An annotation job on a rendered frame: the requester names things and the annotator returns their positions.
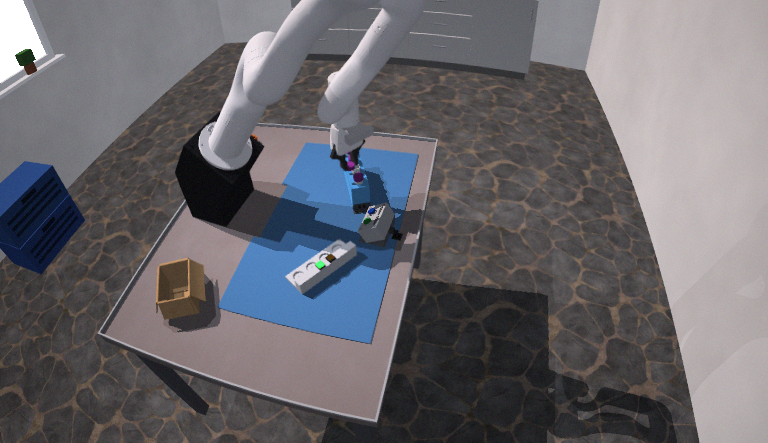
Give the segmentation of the blue flat mat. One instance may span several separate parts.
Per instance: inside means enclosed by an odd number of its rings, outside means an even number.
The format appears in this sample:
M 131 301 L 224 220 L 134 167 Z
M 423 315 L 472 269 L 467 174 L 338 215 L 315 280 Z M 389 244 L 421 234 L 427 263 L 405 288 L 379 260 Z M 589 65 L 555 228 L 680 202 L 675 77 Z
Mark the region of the blue flat mat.
M 260 238 L 250 241 L 217 308 L 332 337 L 371 343 L 397 240 L 358 242 L 343 169 L 329 144 L 305 143 Z M 370 206 L 388 203 L 400 231 L 418 154 L 361 148 Z M 337 241 L 357 255 L 301 294 L 285 277 Z

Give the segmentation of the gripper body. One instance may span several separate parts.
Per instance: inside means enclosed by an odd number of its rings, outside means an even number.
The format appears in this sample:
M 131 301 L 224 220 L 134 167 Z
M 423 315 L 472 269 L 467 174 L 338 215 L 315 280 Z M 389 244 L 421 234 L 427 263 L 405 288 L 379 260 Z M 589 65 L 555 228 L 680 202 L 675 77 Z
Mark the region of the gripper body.
M 348 133 L 342 130 L 342 128 L 336 127 L 333 124 L 331 125 L 330 130 L 330 148 L 333 149 L 333 146 L 335 144 L 336 152 L 338 153 L 338 156 L 344 155 L 359 146 L 363 144 L 363 140 L 352 145 L 348 146 L 348 144 L 345 143 L 345 135 Z

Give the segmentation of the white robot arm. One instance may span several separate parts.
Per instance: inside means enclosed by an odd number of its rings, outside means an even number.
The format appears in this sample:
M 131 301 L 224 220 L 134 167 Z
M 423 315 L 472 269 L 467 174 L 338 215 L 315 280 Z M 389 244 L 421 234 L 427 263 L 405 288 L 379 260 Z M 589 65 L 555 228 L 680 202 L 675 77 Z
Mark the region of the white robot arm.
M 374 135 L 374 127 L 359 122 L 358 96 L 419 20 L 425 0 L 301 0 L 277 34 L 261 32 L 247 43 L 217 122 L 199 136 L 205 160 L 223 170 L 243 167 L 252 154 L 251 133 L 266 106 L 286 94 L 317 40 L 343 16 L 378 2 L 383 9 L 350 59 L 328 77 L 317 109 L 323 123 L 348 133 L 349 146 Z

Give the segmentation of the open brown cardboard box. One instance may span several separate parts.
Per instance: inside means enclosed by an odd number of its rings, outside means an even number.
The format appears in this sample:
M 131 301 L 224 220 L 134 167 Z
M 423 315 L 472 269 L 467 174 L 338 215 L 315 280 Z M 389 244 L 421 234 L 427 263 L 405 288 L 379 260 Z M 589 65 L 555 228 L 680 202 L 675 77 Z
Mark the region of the open brown cardboard box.
M 196 298 L 206 301 L 204 265 L 184 258 L 157 267 L 156 313 L 159 305 L 164 320 L 200 313 Z

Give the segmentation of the grey control panel with blue and green buttons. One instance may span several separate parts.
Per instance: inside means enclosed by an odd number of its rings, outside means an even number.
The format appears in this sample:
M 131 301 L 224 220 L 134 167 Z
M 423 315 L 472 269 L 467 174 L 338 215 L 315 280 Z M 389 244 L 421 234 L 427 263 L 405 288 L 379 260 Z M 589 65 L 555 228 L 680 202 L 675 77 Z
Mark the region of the grey control panel with blue and green buttons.
M 370 206 L 358 229 L 362 236 L 358 242 L 385 248 L 390 234 L 393 234 L 391 239 L 401 240 L 402 233 L 395 230 L 394 223 L 395 214 L 387 202 Z

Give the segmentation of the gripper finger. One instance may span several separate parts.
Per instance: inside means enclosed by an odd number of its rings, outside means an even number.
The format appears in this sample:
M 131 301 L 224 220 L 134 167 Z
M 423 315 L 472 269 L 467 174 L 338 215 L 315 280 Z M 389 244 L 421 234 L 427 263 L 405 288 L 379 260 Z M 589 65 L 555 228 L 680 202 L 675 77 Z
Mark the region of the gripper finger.
M 335 147 L 335 144 L 334 144 L 333 149 L 332 149 L 331 154 L 330 154 L 330 158 L 331 159 L 338 159 L 338 160 L 340 160 L 340 167 L 342 169 L 344 169 L 345 171 L 347 171 L 348 170 L 348 163 L 347 163 L 347 160 L 346 160 L 346 154 L 342 155 L 342 157 L 341 157 L 341 156 L 338 156 L 338 154 L 336 155 L 336 153 L 337 153 L 336 152 L 336 147 Z
M 364 144 L 365 142 L 366 142 L 366 141 L 365 141 L 365 139 L 364 139 L 364 140 L 363 140 L 363 144 Z M 362 144 L 362 145 L 363 145 L 363 144 Z M 352 151 L 350 152 L 350 159 L 351 159 L 351 162 L 353 162 L 355 165 L 358 165 L 358 154 L 359 154 L 359 150 L 361 149 L 362 145 L 361 145 L 360 147 L 358 147 L 358 148 L 354 149 L 355 151 L 354 151 L 354 150 L 352 150 Z

